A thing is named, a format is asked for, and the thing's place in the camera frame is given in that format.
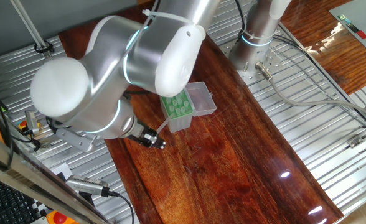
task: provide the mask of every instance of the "wall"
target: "wall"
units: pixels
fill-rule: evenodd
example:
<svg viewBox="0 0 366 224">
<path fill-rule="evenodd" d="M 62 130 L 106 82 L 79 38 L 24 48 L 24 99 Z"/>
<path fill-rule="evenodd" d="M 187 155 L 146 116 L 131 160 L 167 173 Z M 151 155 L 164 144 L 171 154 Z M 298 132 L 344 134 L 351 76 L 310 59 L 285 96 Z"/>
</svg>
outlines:
<svg viewBox="0 0 366 224">
<path fill-rule="evenodd" d="M 136 4 L 136 0 L 21 0 L 42 37 Z M 34 45 L 9 0 L 0 0 L 0 55 Z"/>
</svg>

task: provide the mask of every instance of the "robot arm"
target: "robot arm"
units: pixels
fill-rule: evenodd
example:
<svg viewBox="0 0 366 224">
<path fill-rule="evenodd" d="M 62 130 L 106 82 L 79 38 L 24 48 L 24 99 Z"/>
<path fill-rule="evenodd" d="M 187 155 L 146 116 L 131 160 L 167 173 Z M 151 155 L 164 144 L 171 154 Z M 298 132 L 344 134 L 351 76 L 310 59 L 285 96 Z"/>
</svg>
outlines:
<svg viewBox="0 0 366 224">
<path fill-rule="evenodd" d="M 46 116 L 87 133 L 163 148 L 165 142 L 138 121 L 123 93 L 130 84 L 161 96 L 182 91 L 218 4 L 162 1 L 159 11 L 184 19 L 157 16 L 139 37 L 141 24 L 119 16 L 104 18 L 82 59 L 59 58 L 41 66 L 31 84 L 33 104 Z"/>
</svg>

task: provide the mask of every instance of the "plastic box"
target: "plastic box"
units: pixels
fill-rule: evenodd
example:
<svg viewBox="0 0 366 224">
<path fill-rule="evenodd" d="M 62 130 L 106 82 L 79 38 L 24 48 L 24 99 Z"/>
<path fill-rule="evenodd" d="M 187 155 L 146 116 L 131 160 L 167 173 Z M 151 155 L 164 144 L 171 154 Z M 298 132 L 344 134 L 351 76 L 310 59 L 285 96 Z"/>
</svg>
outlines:
<svg viewBox="0 0 366 224">
<path fill-rule="evenodd" d="M 160 99 L 165 119 L 171 117 L 168 127 L 172 133 L 189 128 L 193 116 L 212 114 L 216 110 L 216 105 L 204 82 L 188 83 L 178 95 Z"/>
<path fill-rule="evenodd" d="M 194 106 L 186 89 L 174 97 L 160 97 L 160 99 L 165 119 L 171 117 L 168 122 L 170 132 L 174 133 L 190 127 Z"/>
<path fill-rule="evenodd" d="M 212 114 L 216 110 L 214 100 L 204 82 L 188 83 L 185 88 L 194 105 L 193 116 Z"/>
</svg>

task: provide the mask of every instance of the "wooden table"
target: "wooden table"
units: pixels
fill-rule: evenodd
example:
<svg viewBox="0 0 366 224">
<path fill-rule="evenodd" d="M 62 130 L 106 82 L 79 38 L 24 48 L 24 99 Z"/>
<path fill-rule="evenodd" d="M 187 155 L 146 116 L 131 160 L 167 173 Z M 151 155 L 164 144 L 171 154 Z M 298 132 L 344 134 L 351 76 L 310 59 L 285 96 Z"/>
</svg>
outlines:
<svg viewBox="0 0 366 224">
<path fill-rule="evenodd" d="M 366 86 L 366 48 L 329 10 L 350 1 L 292 0 L 281 20 L 347 94 Z"/>
<path fill-rule="evenodd" d="M 149 6 L 121 15 L 143 22 L 142 8 Z M 69 57 L 83 56 L 95 24 L 59 34 Z M 190 81 L 206 83 L 217 110 L 183 131 L 164 128 L 164 150 L 106 141 L 141 223 L 312 224 L 342 216 L 209 37 Z M 164 121 L 157 95 L 133 96 L 131 104 L 150 127 Z"/>
</svg>

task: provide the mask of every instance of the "metal floor panel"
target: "metal floor panel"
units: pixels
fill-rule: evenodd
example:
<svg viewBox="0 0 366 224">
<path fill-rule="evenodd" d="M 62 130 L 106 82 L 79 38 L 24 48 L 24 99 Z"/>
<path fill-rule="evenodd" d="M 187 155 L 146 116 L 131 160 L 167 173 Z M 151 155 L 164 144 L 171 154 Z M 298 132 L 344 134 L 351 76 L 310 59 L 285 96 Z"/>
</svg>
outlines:
<svg viewBox="0 0 366 224">
<path fill-rule="evenodd" d="M 282 29 L 283 34 L 291 38 Z M 234 41 L 219 47 L 228 56 Z M 274 82 L 294 101 L 345 100 L 345 94 L 298 49 L 274 40 L 267 54 Z M 337 105 L 292 106 L 275 93 L 262 75 L 239 73 L 260 106 L 344 214 L 366 201 L 366 142 L 351 148 L 353 137 L 366 129 Z M 353 100 L 366 104 L 366 89 Z"/>
<path fill-rule="evenodd" d="M 244 15 L 252 0 L 240 0 Z M 228 55 L 241 28 L 240 16 L 234 0 L 222 1 L 208 30 L 222 51 Z M 55 57 L 65 57 L 58 37 L 49 42 L 55 46 Z M 298 50 L 272 41 L 266 64 L 278 88 L 292 100 L 344 100 L 347 96 L 331 83 L 331 78 L 319 71 Z M 36 70 L 44 63 L 41 55 L 26 47 L 0 57 L 0 99 L 10 111 L 10 119 L 18 123 L 25 119 L 25 110 L 34 110 L 29 86 Z M 241 74 L 261 107 L 287 139 L 327 195 L 343 211 L 351 212 L 366 201 L 366 142 L 350 148 L 348 141 L 366 129 L 342 108 L 335 105 L 310 107 L 283 103 L 261 75 Z M 319 91 L 317 83 L 323 89 Z M 350 96 L 359 106 L 366 105 L 366 87 Z M 127 197 L 121 178 L 102 139 L 96 139 L 98 149 L 85 154 L 55 136 L 36 112 L 42 124 L 41 142 L 51 142 L 50 149 L 41 149 L 35 156 L 47 167 L 66 162 L 73 174 L 101 179 L 110 188 Z M 93 196 L 96 208 L 107 218 L 130 223 L 128 205 L 120 198 Z"/>
<path fill-rule="evenodd" d="M 54 45 L 54 58 L 66 57 L 58 37 L 48 41 Z M 45 59 L 35 52 L 32 46 L 0 57 L 0 99 L 9 108 L 7 115 L 15 124 L 25 120 L 25 110 L 36 111 L 30 98 L 30 85 L 43 63 Z M 96 139 L 97 150 L 92 154 L 86 154 L 54 135 L 42 114 L 37 111 L 35 115 L 42 125 L 40 134 L 35 138 L 40 142 L 50 142 L 52 145 L 51 148 L 42 148 L 34 152 L 38 160 L 49 169 L 66 162 L 73 174 L 104 180 L 112 190 L 129 198 L 104 140 Z M 123 199 L 101 196 L 93 196 L 92 199 L 95 207 L 109 220 L 122 224 L 131 223 L 131 211 Z M 135 222 L 139 223 L 136 214 Z"/>
</svg>

